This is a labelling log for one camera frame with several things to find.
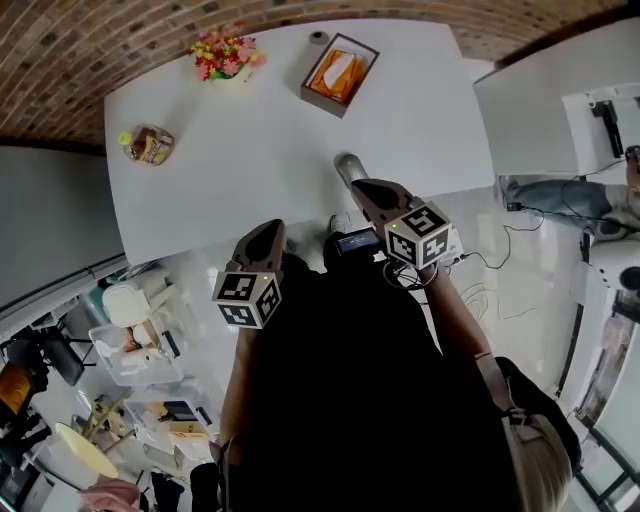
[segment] orange tissue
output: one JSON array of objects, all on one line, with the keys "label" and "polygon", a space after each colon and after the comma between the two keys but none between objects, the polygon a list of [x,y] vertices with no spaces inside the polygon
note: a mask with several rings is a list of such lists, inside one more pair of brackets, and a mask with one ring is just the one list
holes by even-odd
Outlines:
[{"label": "orange tissue", "polygon": [[311,88],[324,96],[345,103],[349,94],[365,73],[362,57],[353,53],[331,50],[311,81]]}]

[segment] storage box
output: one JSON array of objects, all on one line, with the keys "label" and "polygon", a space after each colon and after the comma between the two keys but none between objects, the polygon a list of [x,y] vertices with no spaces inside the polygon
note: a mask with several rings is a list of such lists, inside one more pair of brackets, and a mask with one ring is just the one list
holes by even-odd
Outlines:
[{"label": "storage box", "polygon": [[[325,57],[329,54],[331,50],[339,50],[345,52],[356,53],[361,56],[365,60],[365,72],[360,81],[354,86],[351,93],[349,94],[348,99],[345,102],[338,101],[329,96],[325,96],[324,94],[319,93],[318,91],[312,89],[310,87],[313,78],[315,77],[318,69],[324,62]],[[336,34],[335,37],[331,40],[329,45],[325,48],[320,58],[316,61],[316,63],[311,68],[311,71],[302,82],[301,90],[300,90],[300,98],[304,101],[315,105],[316,107],[321,108],[322,110],[326,110],[330,114],[342,118],[344,114],[347,112],[349,105],[355,98],[358,90],[364,83],[375,63],[376,59],[380,55],[379,52],[374,50],[373,48],[369,48],[368,46],[351,39],[350,37],[344,36],[342,34]]]}]

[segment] flower vase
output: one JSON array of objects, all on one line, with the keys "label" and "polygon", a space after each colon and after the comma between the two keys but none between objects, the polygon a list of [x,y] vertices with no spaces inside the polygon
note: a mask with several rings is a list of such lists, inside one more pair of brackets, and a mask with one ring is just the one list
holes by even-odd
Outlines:
[{"label": "flower vase", "polygon": [[224,91],[235,91],[244,89],[255,72],[255,68],[247,64],[245,66],[242,66],[242,69],[234,77],[216,78],[215,80],[212,80],[211,83],[216,89],[222,89]]}]

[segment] white table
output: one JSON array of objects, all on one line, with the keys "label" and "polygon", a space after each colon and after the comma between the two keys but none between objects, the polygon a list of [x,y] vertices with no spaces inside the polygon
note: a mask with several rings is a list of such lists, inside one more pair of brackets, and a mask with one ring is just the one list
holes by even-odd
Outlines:
[{"label": "white table", "polygon": [[[343,119],[299,99],[322,48],[317,30],[380,52]],[[471,80],[448,26],[345,20],[257,34],[268,63],[240,96],[194,86],[177,59],[105,100],[109,175],[127,258],[140,263],[237,238],[273,218],[354,209],[333,167],[360,157],[371,177],[431,196],[489,186],[493,168]],[[177,139],[159,167],[128,160],[118,133],[156,124]]]}]

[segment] white basket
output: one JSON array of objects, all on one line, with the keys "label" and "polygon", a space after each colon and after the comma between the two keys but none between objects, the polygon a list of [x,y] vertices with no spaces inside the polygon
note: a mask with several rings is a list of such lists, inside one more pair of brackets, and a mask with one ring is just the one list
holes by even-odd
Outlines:
[{"label": "white basket", "polygon": [[[135,352],[130,352],[127,355],[121,348],[127,341],[126,333],[126,329],[112,324],[96,327],[89,331],[89,337],[96,346],[96,352],[100,355],[116,384],[124,387],[148,386],[182,380],[184,377],[182,370],[176,365],[175,358],[172,356],[161,356],[160,359],[151,361],[147,368],[140,368],[132,373],[132,368],[123,364],[123,357],[131,357],[131,354],[135,354]],[[167,354],[173,354],[171,347],[162,336],[160,336],[160,346]],[[136,352],[140,352],[139,355],[143,357],[144,352]]]}]

